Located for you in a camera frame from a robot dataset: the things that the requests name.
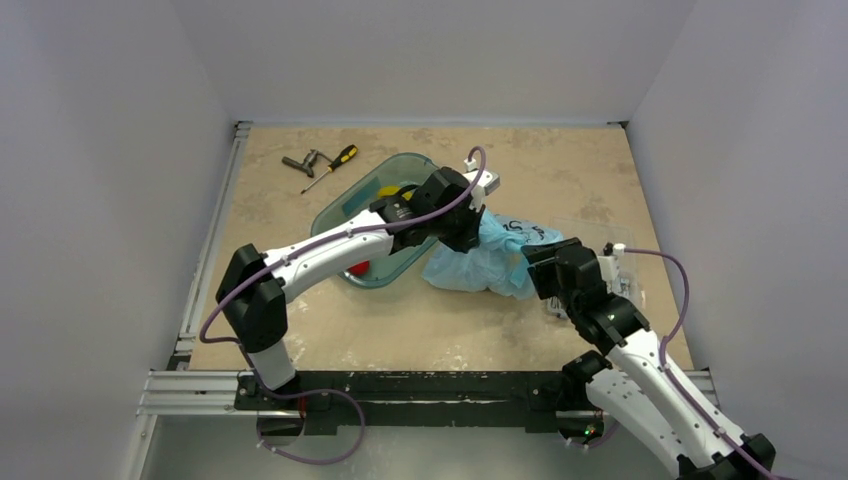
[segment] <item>transparent plastic tub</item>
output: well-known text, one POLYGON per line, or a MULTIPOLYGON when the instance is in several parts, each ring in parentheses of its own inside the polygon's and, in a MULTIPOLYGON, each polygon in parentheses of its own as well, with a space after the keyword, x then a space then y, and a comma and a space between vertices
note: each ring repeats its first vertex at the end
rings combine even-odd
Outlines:
MULTIPOLYGON (((380 188, 421 185, 438 168, 432 160, 417 153, 398 153, 389 157, 322 210, 312 222, 311 235, 326 232, 355 217, 377 199, 380 188)), ((385 287, 435 243, 435 239, 427 239, 416 248, 406 248, 392 256, 372 260, 368 271, 361 276, 347 271, 339 276, 361 288, 385 287)))

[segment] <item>white wall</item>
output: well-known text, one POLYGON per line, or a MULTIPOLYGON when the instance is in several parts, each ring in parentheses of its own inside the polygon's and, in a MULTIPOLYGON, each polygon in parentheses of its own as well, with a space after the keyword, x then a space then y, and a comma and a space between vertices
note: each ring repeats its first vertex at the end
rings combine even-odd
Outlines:
POLYGON ((696 363, 805 479, 848 477, 846 55, 844 2, 699 1, 628 128, 696 363))
POLYGON ((492 124, 629 119, 694 0, 174 4, 235 118, 492 124))
POLYGON ((114 479, 231 125, 173 7, 0 2, 0 465, 114 479))

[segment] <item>yellow object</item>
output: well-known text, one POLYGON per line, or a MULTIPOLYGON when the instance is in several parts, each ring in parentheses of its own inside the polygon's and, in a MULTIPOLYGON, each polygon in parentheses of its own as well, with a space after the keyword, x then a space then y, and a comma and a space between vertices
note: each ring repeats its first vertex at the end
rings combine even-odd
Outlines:
MULTIPOLYGON (((400 190, 400 187, 397 185, 387 185, 379 190, 377 190, 377 198, 391 197, 396 194, 400 190)), ((412 198, 412 192, 406 192, 402 195, 404 200, 409 200, 412 198)))

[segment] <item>yellow screwdriver handle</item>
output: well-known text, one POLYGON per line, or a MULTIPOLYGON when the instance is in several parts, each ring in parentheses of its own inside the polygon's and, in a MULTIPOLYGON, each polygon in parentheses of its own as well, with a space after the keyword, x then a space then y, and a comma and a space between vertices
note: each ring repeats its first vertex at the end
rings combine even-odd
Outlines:
POLYGON ((331 172, 335 171, 337 168, 341 167, 345 163, 349 162, 354 156, 356 156, 356 152, 359 149, 356 148, 356 145, 348 145, 344 150, 336 157, 335 160, 330 162, 330 166, 327 167, 331 172))

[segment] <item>screwdriver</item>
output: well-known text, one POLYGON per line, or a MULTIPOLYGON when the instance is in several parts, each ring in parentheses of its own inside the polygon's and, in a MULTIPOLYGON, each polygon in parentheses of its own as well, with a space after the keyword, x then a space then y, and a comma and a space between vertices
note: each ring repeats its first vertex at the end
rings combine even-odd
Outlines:
POLYGON ((342 165, 344 165, 345 163, 350 161, 350 159, 353 158, 356 155, 356 152, 358 152, 358 151, 359 151, 359 149, 356 148, 356 145, 348 145, 347 147, 345 147, 345 149, 342 150, 341 153, 339 153, 339 156, 336 157, 335 160, 330 162, 330 166, 327 167, 327 171, 322 173, 320 177, 313 180, 312 183, 310 183, 309 185, 306 186, 306 188, 301 190, 300 194, 303 195, 304 193, 306 193, 310 188, 312 188, 313 185, 315 185, 316 183, 321 181, 321 179, 324 178, 324 175, 327 175, 328 173, 334 172, 337 168, 341 167, 342 165))

